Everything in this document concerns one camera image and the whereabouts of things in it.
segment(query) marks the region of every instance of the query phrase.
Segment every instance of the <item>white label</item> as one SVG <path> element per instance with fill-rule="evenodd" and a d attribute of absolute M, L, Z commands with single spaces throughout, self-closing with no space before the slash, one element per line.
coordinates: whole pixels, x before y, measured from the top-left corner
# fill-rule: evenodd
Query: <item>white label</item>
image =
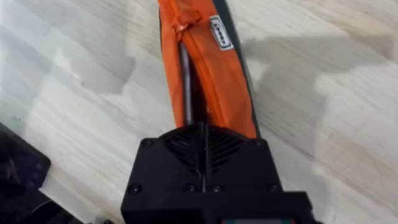
<path fill-rule="evenodd" d="M 221 50 L 233 49 L 234 45 L 228 37 L 223 21 L 221 21 L 219 15 L 210 17 L 211 32 L 216 39 Z"/>

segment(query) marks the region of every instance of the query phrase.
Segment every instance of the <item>metal rod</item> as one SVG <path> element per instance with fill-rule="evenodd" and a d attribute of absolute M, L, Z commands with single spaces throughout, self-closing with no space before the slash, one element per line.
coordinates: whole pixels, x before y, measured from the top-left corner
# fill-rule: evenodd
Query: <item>metal rod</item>
<path fill-rule="evenodd" d="M 192 105 L 192 71 L 190 67 L 189 54 L 182 42 L 178 45 L 180 51 L 181 74 L 183 82 L 183 103 L 184 103 L 184 122 L 185 125 L 193 124 L 193 105 Z"/>

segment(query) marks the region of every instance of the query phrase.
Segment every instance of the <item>orange fabric bag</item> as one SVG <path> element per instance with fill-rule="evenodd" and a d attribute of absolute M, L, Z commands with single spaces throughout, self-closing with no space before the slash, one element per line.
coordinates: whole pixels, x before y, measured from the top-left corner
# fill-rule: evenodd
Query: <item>orange fabric bag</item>
<path fill-rule="evenodd" d="M 209 123 L 256 137 L 246 79 L 212 0 L 159 0 L 162 55 L 177 127 L 183 126 L 178 43 L 187 48 Z"/>

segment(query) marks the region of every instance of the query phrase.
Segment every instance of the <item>wooden floor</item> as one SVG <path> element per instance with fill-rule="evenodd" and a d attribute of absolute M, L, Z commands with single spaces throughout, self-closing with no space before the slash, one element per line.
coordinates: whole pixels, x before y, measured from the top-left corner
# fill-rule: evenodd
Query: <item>wooden floor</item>
<path fill-rule="evenodd" d="M 398 223 L 398 1 L 229 0 L 283 185 L 325 223 Z M 174 127 L 156 0 L 0 1 L 0 122 L 85 222 L 119 207 L 141 138 Z"/>

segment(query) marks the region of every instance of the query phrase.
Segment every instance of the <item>black ventilation grille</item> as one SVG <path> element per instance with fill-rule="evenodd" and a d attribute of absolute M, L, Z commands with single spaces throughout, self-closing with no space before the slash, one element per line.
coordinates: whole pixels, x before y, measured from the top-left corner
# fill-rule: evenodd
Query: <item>black ventilation grille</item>
<path fill-rule="evenodd" d="M 196 174 L 196 154 L 193 144 L 194 134 L 195 127 L 186 126 L 167 133 L 160 138 L 163 140 L 165 147 L 170 150 L 190 172 Z"/>
<path fill-rule="evenodd" d="M 226 129 L 212 128 L 209 131 L 211 172 L 217 173 L 237 152 L 244 140 Z"/>
<path fill-rule="evenodd" d="M 225 128 L 208 127 L 208 135 L 202 135 L 207 138 L 209 158 L 204 162 L 210 163 L 209 167 L 212 174 L 217 173 L 239 150 L 246 141 L 244 136 L 232 133 Z M 193 174 L 198 174 L 197 161 L 199 152 L 197 150 L 206 150 L 195 147 L 198 142 L 200 128 L 197 125 L 189 125 L 178 128 L 167 133 L 160 138 L 163 140 L 165 147 L 173 153 L 173 155 L 184 164 Z"/>

